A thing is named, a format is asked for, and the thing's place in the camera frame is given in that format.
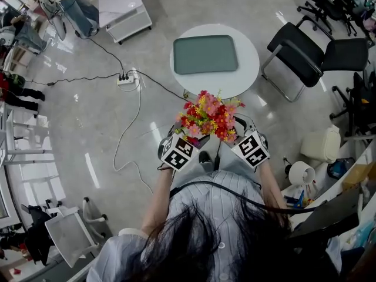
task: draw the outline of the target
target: chrome chair leg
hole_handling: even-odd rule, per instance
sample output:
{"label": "chrome chair leg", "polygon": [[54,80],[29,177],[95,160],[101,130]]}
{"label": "chrome chair leg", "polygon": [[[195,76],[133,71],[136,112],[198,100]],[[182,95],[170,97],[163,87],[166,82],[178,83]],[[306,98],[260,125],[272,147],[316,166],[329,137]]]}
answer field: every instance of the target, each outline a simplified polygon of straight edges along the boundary
{"label": "chrome chair leg", "polygon": [[279,52],[280,49],[276,49],[273,51],[273,53],[269,56],[269,58],[263,63],[263,65],[261,66],[261,72],[262,72],[262,77],[264,79],[266,79],[268,82],[270,82],[270,84],[288,101],[288,102],[295,102],[298,100],[298,98],[300,97],[300,95],[302,94],[303,90],[306,88],[306,86],[303,85],[303,87],[301,87],[301,89],[299,90],[298,94],[294,97],[294,98],[290,98],[286,95],[286,93],[284,93],[265,73],[265,68],[267,65],[269,65],[269,63],[271,62],[271,60],[276,56],[276,54]]}

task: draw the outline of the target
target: shirt button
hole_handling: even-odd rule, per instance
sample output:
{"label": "shirt button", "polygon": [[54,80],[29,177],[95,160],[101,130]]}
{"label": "shirt button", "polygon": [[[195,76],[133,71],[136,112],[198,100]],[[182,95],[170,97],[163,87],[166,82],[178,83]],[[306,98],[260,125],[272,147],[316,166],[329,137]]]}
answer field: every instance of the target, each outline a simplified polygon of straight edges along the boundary
{"label": "shirt button", "polygon": [[221,280],[221,281],[227,281],[228,279],[229,279],[228,274],[221,273],[221,275],[219,275],[219,280]]}

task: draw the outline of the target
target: tray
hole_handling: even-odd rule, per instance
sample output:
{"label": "tray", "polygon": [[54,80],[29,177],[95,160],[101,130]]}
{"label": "tray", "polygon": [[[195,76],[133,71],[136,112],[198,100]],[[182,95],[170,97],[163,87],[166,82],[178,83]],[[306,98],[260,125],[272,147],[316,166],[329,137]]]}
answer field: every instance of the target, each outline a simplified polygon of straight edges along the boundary
{"label": "tray", "polygon": [[229,35],[207,35],[174,41],[174,71],[177,74],[235,71],[234,40]]}

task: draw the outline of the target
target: tape roll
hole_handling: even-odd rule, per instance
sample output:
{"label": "tape roll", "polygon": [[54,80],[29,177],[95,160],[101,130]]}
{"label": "tape roll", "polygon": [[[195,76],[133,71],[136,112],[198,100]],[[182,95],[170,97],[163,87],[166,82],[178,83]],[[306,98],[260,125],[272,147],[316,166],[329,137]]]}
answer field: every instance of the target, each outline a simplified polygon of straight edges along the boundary
{"label": "tape roll", "polygon": [[315,170],[308,164],[298,161],[292,165],[288,179],[293,185],[308,185],[315,179]]}

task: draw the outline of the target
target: polished concrete floor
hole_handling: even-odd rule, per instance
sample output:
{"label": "polished concrete floor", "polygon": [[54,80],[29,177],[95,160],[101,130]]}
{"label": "polished concrete floor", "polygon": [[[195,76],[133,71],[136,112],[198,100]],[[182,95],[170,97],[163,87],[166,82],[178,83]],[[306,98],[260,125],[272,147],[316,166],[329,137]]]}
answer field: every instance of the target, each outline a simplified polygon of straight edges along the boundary
{"label": "polished concrete floor", "polygon": [[[244,33],[254,44],[263,63],[270,55],[267,45],[288,21],[297,23],[303,16],[297,5],[306,0],[143,0],[153,21],[153,29],[131,36],[123,45],[113,43],[101,30],[93,39],[120,58],[125,69],[138,68],[182,95],[183,88],[170,70],[169,54],[173,41],[186,30],[202,24],[225,24]],[[333,36],[347,38],[345,27],[332,22]],[[314,32],[310,23],[303,31],[323,49],[328,39]],[[49,27],[45,39],[53,42],[46,52],[35,57],[27,71],[28,79],[48,83],[57,79],[106,76],[119,72],[117,60],[88,40],[77,38],[68,24],[68,34],[60,41]],[[267,68],[275,82],[293,96],[301,82],[280,61]],[[291,162],[299,154],[302,137],[332,123],[329,114],[338,112],[342,103],[331,87],[351,86],[352,72],[326,72],[314,88],[306,89],[295,103],[287,102],[259,74],[240,98],[246,104],[243,113],[253,119],[269,142],[271,164],[281,188],[289,185],[284,175],[283,157]],[[47,198],[61,199],[67,206],[80,206],[82,198],[91,198],[96,211],[106,213],[112,233],[125,227],[139,227],[150,192],[130,164],[120,172],[113,169],[113,155],[123,130],[137,112],[136,91],[122,92],[116,77],[94,80],[60,81],[47,87],[33,84],[46,95],[41,103],[36,132],[29,131],[31,146],[51,147],[54,163],[12,166],[11,179],[18,203],[43,203]],[[160,161],[157,146],[171,127],[183,101],[143,78],[142,105],[138,119],[124,135],[116,158],[116,167],[135,161],[142,179],[153,189]],[[19,120],[34,123],[19,115]],[[334,123],[345,126],[342,122]],[[27,147],[29,140],[20,140]],[[218,140],[208,144],[214,154]]]}

